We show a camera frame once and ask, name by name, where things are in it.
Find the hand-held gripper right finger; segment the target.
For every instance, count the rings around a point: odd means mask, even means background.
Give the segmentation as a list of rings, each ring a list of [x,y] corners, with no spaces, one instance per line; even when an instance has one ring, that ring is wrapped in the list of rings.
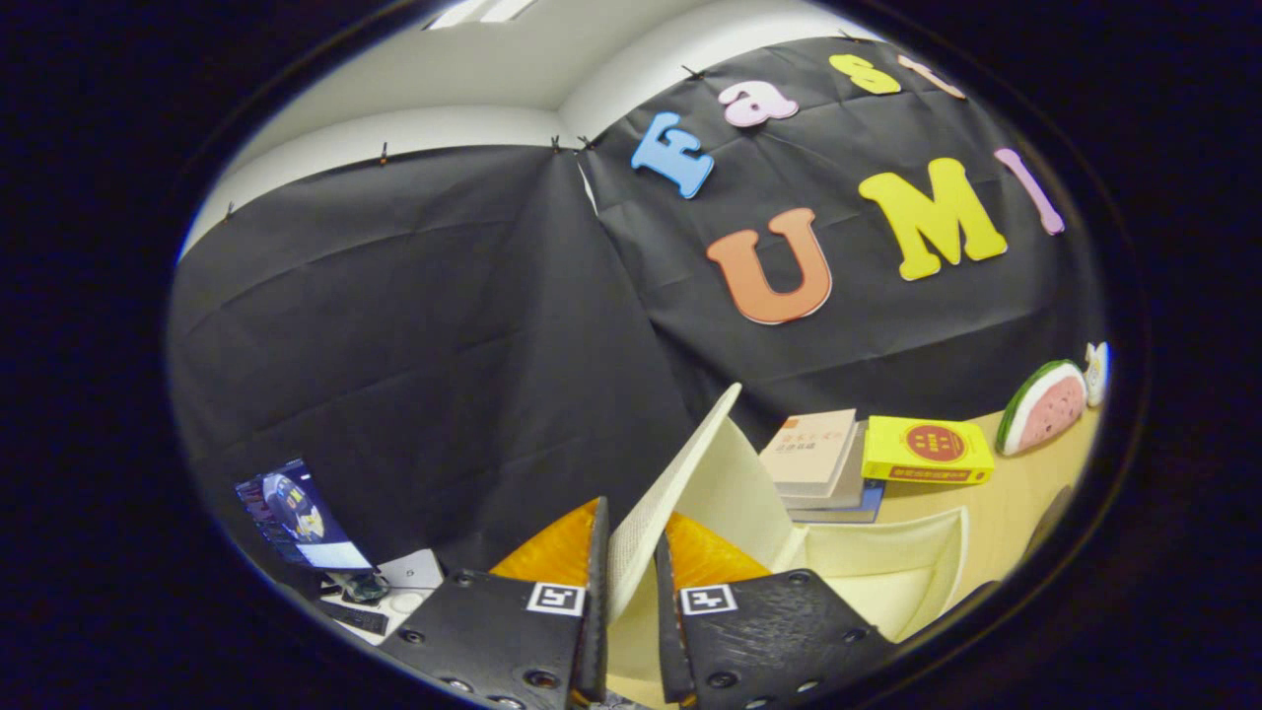
[[[774,574],[679,513],[655,571],[663,692],[681,709],[820,707],[895,656],[814,571]]]

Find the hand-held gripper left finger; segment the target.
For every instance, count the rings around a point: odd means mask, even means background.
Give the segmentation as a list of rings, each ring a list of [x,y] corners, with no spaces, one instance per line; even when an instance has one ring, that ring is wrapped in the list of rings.
[[[608,502],[596,496],[493,570],[452,573],[382,653],[478,707],[591,707],[604,697],[608,567]]]

